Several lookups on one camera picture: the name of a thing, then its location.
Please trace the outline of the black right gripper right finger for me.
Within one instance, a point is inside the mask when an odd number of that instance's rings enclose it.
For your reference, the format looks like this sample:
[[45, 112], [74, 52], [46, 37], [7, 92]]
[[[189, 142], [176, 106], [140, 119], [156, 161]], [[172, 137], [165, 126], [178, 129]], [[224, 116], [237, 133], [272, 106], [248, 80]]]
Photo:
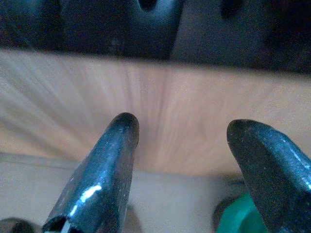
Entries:
[[250, 196], [270, 233], [311, 233], [311, 159], [284, 133], [249, 119], [226, 131]]

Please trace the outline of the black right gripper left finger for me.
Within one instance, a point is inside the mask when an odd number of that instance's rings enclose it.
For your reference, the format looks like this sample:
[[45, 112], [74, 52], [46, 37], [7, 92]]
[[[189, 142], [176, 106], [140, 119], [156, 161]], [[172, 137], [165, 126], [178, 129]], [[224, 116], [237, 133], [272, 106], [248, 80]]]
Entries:
[[43, 233], [122, 233], [139, 122], [117, 115], [79, 164], [42, 227]]

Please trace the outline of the green plastic item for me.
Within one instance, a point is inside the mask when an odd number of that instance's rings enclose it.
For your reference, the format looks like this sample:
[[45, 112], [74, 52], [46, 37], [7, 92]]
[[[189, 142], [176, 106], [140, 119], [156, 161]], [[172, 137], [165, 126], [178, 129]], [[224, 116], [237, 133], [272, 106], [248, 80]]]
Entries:
[[216, 233], [268, 233], [249, 193], [225, 208]]

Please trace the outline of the black round item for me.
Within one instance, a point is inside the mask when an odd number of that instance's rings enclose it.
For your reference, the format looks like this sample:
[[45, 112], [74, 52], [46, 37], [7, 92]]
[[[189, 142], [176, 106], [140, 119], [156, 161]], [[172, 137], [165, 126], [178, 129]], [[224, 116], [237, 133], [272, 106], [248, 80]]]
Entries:
[[35, 233], [35, 229], [23, 219], [6, 218], [0, 220], [0, 233]]

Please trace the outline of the light wood drawer front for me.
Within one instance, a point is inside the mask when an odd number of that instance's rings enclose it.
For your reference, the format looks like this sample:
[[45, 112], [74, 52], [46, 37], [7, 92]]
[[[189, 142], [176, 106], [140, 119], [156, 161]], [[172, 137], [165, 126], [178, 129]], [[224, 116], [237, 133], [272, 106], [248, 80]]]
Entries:
[[139, 121], [139, 170], [238, 174], [234, 119], [311, 156], [311, 75], [0, 49], [0, 151], [82, 160], [122, 112]]

